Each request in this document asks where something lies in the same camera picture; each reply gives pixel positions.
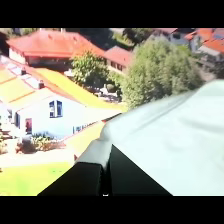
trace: gray surface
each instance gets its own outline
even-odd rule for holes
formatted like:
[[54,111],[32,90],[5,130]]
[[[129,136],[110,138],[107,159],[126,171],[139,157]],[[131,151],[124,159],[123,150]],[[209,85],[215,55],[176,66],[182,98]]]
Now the gray surface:
[[114,144],[172,195],[224,195],[224,81],[107,123],[80,160],[106,165]]

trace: path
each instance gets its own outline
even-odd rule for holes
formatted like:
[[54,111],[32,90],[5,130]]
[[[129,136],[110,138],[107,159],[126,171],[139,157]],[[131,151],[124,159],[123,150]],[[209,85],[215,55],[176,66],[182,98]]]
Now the path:
[[0,167],[32,166],[55,162],[68,162],[74,164],[73,149],[54,149],[47,152],[38,151],[33,154],[7,153],[0,155]]

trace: black object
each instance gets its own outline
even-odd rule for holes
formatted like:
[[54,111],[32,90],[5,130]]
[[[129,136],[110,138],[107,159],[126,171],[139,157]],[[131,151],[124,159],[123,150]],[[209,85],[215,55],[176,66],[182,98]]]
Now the black object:
[[79,162],[38,196],[99,196],[101,174],[101,165]]
[[112,196],[172,196],[115,146],[109,164]]

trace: yard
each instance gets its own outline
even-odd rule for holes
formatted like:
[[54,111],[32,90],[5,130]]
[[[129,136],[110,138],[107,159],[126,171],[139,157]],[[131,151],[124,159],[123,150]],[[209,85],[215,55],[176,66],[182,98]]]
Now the yard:
[[0,196],[36,196],[70,168],[66,162],[5,168],[0,173]]

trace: door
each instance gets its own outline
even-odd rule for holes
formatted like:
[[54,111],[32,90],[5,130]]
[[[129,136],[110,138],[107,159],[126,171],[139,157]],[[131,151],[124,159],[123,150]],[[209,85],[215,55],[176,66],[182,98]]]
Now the door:
[[26,124],[26,133],[32,134],[32,118],[27,118],[25,124]]

